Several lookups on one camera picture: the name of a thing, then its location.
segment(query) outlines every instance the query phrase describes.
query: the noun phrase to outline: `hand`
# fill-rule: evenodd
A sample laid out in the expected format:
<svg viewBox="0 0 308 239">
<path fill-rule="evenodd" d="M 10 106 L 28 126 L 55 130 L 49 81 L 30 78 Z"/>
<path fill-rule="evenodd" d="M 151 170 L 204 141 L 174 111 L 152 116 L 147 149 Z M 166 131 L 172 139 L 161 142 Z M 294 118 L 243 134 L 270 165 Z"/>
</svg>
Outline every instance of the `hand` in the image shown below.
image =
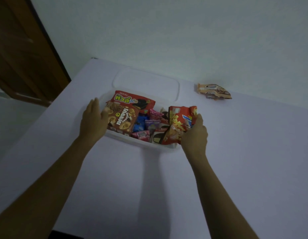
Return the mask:
<svg viewBox="0 0 308 239">
<path fill-rule="evenodd" d="M 91 100 L 83 113 L 79 138 L 94 145 L 106 132 L 108 112 L 107 107 L 102 112 L 100 111 L 97 98 Z"/>
<path fill-rule="evenodd" d="M 208 133 L 206 127 L 203 126 L 202 115 L 198 114 L 195 125 L 183 134 L 181 140 L 181 146 L 190 163 L 205 157 L 207 137 Z"/>
</svg>

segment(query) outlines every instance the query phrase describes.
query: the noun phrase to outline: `person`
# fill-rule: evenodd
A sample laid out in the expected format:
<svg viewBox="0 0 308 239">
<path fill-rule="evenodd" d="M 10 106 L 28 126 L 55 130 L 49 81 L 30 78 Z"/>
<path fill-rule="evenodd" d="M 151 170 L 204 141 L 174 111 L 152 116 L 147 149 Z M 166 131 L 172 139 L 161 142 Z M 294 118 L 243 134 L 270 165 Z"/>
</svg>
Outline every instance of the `person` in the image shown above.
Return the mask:
<svg viewBox="0 0 308 239">
<path fill-rule="evenodd" d="M 0 239 L 47 238 L 71 192 L 85 156 L 104 136 L 108 110 L 97 98 L 83 113 L 79 136 L 67 151 L 20 197 L 0 214 Z M 258 238 L 236 208 L 208 163 L 207 129 L 199 114 L 181 141 L 193 169 L 198 194 L 212 239 Z"/>
</svg>

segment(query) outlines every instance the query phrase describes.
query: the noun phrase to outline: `door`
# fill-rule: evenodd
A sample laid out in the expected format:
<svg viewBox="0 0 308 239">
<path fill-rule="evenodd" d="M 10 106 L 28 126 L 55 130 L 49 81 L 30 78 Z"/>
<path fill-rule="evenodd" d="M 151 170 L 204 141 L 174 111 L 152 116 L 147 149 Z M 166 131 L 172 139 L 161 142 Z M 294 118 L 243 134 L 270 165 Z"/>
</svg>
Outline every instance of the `door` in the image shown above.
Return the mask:
<svg viewBox="0 0 308 239">
<path fill-rule="evenodd" d="M 69 82 L 30 0 L 0 0 L 0 88 L 49 106 Z"/>
</svg>

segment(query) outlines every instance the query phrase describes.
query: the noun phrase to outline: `wooden door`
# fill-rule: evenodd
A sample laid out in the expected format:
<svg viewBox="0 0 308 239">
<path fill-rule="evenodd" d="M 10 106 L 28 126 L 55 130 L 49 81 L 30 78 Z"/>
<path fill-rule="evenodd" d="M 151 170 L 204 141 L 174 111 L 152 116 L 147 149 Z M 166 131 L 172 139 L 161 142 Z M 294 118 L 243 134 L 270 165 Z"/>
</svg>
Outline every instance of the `wooden door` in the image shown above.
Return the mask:
<svg viewBox="0 0 308 239">
<path fill-rule="evenodd" d="M 49 106 L 70 78 L 29 0 L 0 0 L 0 88 Z"/>
</svg>

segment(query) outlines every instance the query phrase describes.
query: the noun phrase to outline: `snack box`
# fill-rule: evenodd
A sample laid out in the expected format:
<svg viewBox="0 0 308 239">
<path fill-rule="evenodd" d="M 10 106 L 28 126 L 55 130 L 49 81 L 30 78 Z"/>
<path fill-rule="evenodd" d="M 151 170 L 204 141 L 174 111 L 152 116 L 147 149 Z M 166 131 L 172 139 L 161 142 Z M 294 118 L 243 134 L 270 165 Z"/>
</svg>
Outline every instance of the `snack box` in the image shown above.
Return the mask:
<svg viewBox="0 0 308 239">
<path fill-rule="evenodd" d="M 116 89 L 113 89 L 105 94 L 103 94 L 100 97 L 100 108 L 101 110 L 106 106 L 106 102 L 111 100 L 112 97 L 115 94 Z M 133 91 L 133 90 L 129 90 L 129 89 L 124 89 L 122 91 L 125 91 L 127 93 L 131 93 L 131 94 L 135 94 L 138 96 L 144 96 L 147 97 L 149 99 L 155 100 L 155 106 L 154 106 L 154 110 L 159 111 L 162 107 L 164 107 L 165 109 L 168 109 L 169 106 L 177 106 L 177 104 L 175 104 L 175 102 L 170 102 L 168 100 L 164 100 L 162 98 L 159 97 L 154 97 L 154 96 L 149 96 L 146 94 L 143 94 L 141 92 L 138 91 Z M 160 150 L 162 152 L 174 152 L 178 149 L 180 149 L 180 145 L 177 143 L 173 143 L 170 145 L 161 145 L 161 144 L 155 144 L 155 143 L 150 143 L 150 142 L 145 142 L 142 140 L 138 140 L 136 138 L 130 137 L 128 135 L 124 135 L 115 131 L 111 131 L 111 130 L 106 130 L 105 136 L 110 137 L 110 138 L 114 138 L 116 140 L 122 141 L 122 142 L 126 142 L 128 144 L 134 145 L 134 146 L 138 146 L 141 148 L 147 148 L 147 149 L 156 149 L 156 150 Z"/>
</svg>

